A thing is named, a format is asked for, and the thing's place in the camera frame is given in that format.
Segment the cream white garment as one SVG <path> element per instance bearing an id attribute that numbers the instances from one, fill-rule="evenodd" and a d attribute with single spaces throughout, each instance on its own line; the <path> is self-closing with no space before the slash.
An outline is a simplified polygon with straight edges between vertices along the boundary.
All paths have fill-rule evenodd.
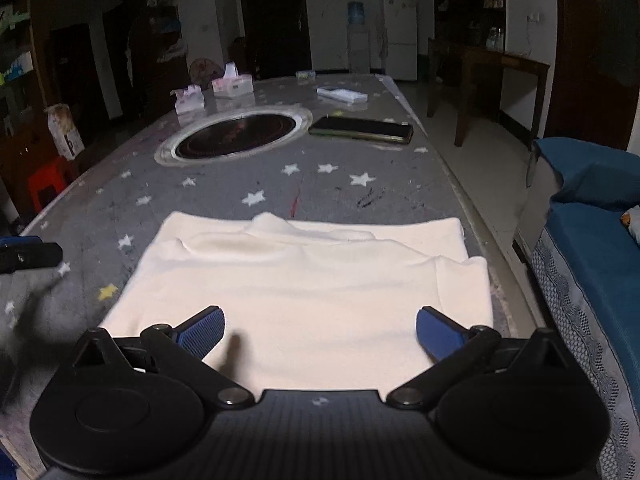
<path id="1" fill-rule="evenodd" d="M 344 226 L 174 212 L 103 326 L 136 336 L 209 306 L 226 327 L 207 365 L 255 394 L 388 393 L 431 364 L 416 340 L 421 308 L 465 327 L 494 322 L 487 263 L 468 254 L 456 218 Z"/>

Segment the red plastic stool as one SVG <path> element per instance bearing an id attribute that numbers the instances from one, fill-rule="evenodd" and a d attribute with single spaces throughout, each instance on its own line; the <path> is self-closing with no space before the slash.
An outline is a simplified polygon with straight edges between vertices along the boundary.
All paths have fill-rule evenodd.
<path id="1" fill-rule="evenodd" d="M 27 178 L 27 188 L 35 212 L 43 210 L 78 177 L 77 165 L 62 156 L 46 162 Z"/>

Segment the white paper bag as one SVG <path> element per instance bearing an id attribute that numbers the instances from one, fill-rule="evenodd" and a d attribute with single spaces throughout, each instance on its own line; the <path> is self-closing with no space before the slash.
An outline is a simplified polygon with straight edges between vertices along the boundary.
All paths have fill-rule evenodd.
<path id="1" fill-rule="evenodd" d="M 78 129 L 66 104 L 46 108 L 48 128 L 58 150 L 66 160 L 74 160 L 84 149 Z"/>

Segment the dark shelving unit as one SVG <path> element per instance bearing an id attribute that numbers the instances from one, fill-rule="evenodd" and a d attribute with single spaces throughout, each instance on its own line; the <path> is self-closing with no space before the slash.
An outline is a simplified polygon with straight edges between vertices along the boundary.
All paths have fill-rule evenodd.
<path id="1" fill-rule="evenodd" d="M 56 149 L 47 128 L 30 0 L 1 0 L 1 159 L 32 169 Z"/>

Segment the blue sofa cushion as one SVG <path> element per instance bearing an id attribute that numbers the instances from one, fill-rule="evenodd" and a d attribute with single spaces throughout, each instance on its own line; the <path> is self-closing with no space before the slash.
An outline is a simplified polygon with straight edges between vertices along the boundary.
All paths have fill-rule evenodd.
<path id="1" fill-rule="evenodd" d="M 536 143 L 521 230 L 551 317 L 610 415 L 605 479 L 639 475 L 639 159 L 569 138 Z"/>

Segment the round black induction cooktop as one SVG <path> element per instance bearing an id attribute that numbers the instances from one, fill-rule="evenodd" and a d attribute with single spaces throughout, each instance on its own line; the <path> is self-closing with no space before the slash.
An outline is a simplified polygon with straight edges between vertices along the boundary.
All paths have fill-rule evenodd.
<path id="1" fill-rule="evenodd" d="M 157 148 L 165 167 L 231 162 L 268 152 L 304 136 L 314 116 L 300 105 L 266 105 L 213 114 L 182 126 Z"/>

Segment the pink tissue box left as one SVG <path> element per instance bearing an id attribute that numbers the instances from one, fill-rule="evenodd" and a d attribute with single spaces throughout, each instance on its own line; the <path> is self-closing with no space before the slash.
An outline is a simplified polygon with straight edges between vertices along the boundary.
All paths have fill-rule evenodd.
<path id="1" fill-rule="evenodd" d="M 205 108 L 204 94 L 198 84 L 190 84 L 184 89 L 171 90 L 170 94 L 176 98 L 175 111 L 178 115 L 197 112 Z"/>

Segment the pink tissue box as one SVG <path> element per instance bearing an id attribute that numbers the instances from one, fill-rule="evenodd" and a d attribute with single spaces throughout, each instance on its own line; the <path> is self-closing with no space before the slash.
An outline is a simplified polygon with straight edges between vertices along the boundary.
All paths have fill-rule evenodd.
<path id="1" fill-rule="evenodd" d="M 175 111 L 178 115 L 197 112 L 205 108 L 204 94 L 198 84 L 190 84 L 184 89 L 171 90 L 170 94 L 176 98 Z"/>
<path id="2" fill-rule="evenodd" d="M 235 99 L 254 92 L 253 77 L 242 75 L 233 62 L 224 66 L 224 74 L 212 81 L 214 96 L 218 99 Z"/>

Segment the black smartphone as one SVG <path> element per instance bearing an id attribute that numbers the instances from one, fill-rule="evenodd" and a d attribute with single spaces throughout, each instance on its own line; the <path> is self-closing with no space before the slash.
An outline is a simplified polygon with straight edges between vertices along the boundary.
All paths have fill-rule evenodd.
<path id="1" fill-rule="evenodd" d="M 406 145 L 412 139 L 413 126 L 385 120 L 324 116 L 309 127 L 308 133 L 313 136 Z"/>

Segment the pink tissue box right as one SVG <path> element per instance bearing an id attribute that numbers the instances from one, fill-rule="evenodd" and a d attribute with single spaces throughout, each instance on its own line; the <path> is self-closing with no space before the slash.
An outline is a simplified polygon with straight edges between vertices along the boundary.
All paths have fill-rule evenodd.
<path id="1" fill-rule="evenodd" d="M 254 92 L 253 77 L 242 75 L 233 62 L 224 66 L 224 74 L 212 81 L 214 96 L 218 99 L 235 99 Z"/>

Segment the dark wooden side table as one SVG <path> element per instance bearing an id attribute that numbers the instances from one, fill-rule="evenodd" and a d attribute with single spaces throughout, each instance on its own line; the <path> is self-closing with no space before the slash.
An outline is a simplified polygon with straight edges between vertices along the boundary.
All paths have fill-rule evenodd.
<path id="1" fill-rule="evenodd" d="M 455 47 L 431 38 L 427 41 L 428 69 L 426 117 L 433 118 L 443 96 L 457 102 L 454 145 L 463 145 L 474 115 L 505 128 L 526 148 L 538 138 L 549 65 L 524 55 L 478 47 Z M 525 127 L 511 117 L 504 106 L 504 75 L 519 73 L 535 79 L 532 123 Z"/>

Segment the floral patterned fan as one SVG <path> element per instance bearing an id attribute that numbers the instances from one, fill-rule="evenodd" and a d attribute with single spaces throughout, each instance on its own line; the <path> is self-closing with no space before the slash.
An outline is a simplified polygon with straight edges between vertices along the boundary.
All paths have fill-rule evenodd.
<path id="1" fill-rule="evenodd" d="M 224 69 L 209 58 L 196 58 L 189 66 L 192 84 L 209 88 L 210 84 L 224 76 Z"/>

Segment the white remote control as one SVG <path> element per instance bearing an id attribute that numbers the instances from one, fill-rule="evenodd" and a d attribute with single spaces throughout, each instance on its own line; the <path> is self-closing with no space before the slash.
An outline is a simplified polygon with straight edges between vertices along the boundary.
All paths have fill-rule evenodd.
<path id="1" fill-rule="evenodd" d="M 346 88 L 318 87 L 317 94 L 320 98 L 348 105 L 367 103 L 369 101 L 367 93 L 349 90 Z"/>

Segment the small clear plastic box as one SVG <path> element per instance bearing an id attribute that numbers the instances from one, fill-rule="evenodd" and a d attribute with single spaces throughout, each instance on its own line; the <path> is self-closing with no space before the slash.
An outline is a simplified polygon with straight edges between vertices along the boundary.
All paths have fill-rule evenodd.
<path id="1" fill-rule="evenodd" d="M 316 80 L 316 72 L 314 70 L 299 70 L 295 77 L 300 84 L 308 84 L 308 82 Z"/>

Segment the white refrigerator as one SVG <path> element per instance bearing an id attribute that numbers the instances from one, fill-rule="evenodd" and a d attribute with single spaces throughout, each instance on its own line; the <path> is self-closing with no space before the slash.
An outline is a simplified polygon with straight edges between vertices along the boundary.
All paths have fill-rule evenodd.
<path id="1" fill-rule="evenodd" d="M 393 79 L 418 78 L 418 5 L 416 0 L 382 0 L 384 68 Z"/>

